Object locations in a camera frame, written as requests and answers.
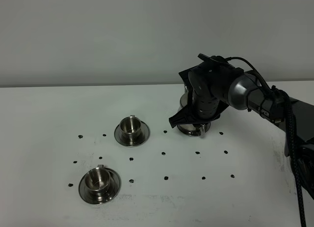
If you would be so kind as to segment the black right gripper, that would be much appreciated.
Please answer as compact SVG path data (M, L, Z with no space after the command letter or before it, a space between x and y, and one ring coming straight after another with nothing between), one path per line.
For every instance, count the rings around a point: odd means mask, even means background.
M244 75L241 68L204 62L179 73L188 89L187 105L169 118L171 128L184 124L209 123L229 106L228 92Z

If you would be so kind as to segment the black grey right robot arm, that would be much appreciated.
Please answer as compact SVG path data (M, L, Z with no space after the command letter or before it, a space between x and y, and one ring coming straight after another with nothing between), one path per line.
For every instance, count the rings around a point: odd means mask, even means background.
M286 134L285 155L296 184L301 226L306 225L303 190L314 193L314 107L268 86L256 68L234 67L230 58L198 55L201 63L180 72L187 104L169 118L171 127L203 126L227 107L258 113Z

